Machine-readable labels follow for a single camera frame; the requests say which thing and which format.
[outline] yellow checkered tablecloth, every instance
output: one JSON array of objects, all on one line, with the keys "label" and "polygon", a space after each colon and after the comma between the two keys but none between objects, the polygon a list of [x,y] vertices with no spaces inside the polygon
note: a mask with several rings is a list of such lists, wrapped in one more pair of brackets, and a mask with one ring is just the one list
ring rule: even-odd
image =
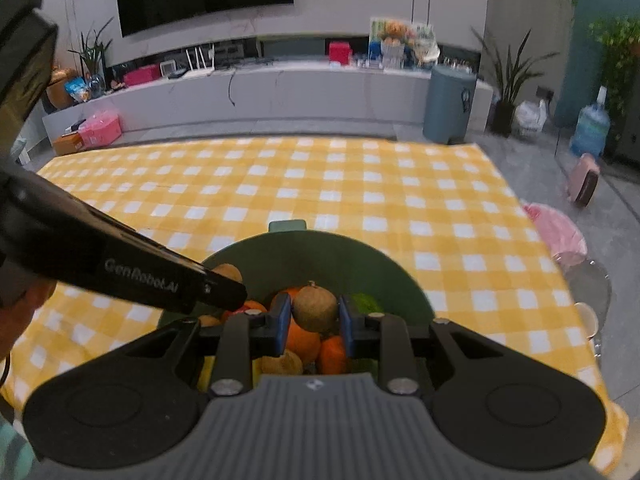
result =
[{"label": "yellow checkered tablecloth", "polygon": [[[439,316],[592,386],[607,408],[593,463],[609,470],[622,452],[626,415],[607,398],[562,275],[477,146],[194,140],[64,156],[40,174],[198,261],[291,218],[379,248]],[[150,332],[159,316],[61,284],[18,340],[2,393],[21,409],[39,384]]]}]

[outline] red box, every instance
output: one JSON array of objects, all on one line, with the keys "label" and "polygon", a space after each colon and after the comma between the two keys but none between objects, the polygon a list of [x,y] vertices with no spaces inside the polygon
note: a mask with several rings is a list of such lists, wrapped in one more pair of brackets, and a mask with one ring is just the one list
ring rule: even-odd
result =
[{"label": "red box", "polygon": [[337,61],[341,65],[348,65],[351,53],[351,45],[346,41],[332,41],[329,43],[329,61]]},{"label": "red box", "polygon": [[160,65],[147,65],[126,73],[124,75],[124,84],[127,86],[142,85],[161,77]]},{"label": "red box", "polygon": [[86,148],[107,146],[122,135],[120,118],[115,112],[95,114],[81,124],[78,133]]}]

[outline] brown round fruit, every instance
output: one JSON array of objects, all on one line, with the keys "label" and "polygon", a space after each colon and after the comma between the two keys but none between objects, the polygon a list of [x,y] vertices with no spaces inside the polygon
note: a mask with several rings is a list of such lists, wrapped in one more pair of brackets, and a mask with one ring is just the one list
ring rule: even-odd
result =
[{"label": "brown round fruit", "polygon": [[300,289],[293,300],[293,318],[308,332],[328,332],[338,317],[335,296],[314,282]]},{"label": "brown round fruit", "polygon": [[280,357],[260,359],[263,374],[302,375],[302,361],[291,350],[285,350]]},{"label": "brown round fruit", "polygon": [[213,272],[230,280],[234,280],[235,282],[242,283],[242,274],[240,274],[237,267],[231,264],[220,264],[213,269]]},{"label": "brown round fruit", "polygon": [[217,317],[210,316],[209,314],[198,316],[198,319],[200,320],[200,326],[218,326],[222,324]]}]

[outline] screw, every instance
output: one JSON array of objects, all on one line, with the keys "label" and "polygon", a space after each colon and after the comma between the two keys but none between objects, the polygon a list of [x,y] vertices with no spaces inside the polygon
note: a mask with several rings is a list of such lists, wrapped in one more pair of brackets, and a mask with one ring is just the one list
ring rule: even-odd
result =
[{"label": "screw", "polygon": [[230,397],[242,391],[242,383],[235,379],[219,379],[211,385],[213,392],[220,397]]},{"label": "screw", "polygon": [[412,395],[418,391],[418,383],[408,377],[396,377],[391,379],[386,387],[396,395]]}]

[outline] green basket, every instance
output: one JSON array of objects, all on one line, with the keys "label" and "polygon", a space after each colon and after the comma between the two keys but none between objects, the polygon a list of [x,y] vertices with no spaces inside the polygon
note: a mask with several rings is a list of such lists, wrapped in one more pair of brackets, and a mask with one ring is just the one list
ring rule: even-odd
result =
[{"label": "green basket", "polygon": [[[367,294],[409,325],[429,324],[434,317],[420,286],[388,256],[352,238],[308,230],[303,220],[272,222],[268,233],[236,242],[203,262],[207,269],[220,264],[236,266],[249,299],[266,307],[279,291],[313,281],[336,296]],[[219,313],[198,304],[191,316]],[[165,312],[159,326],[181,317]]]}]

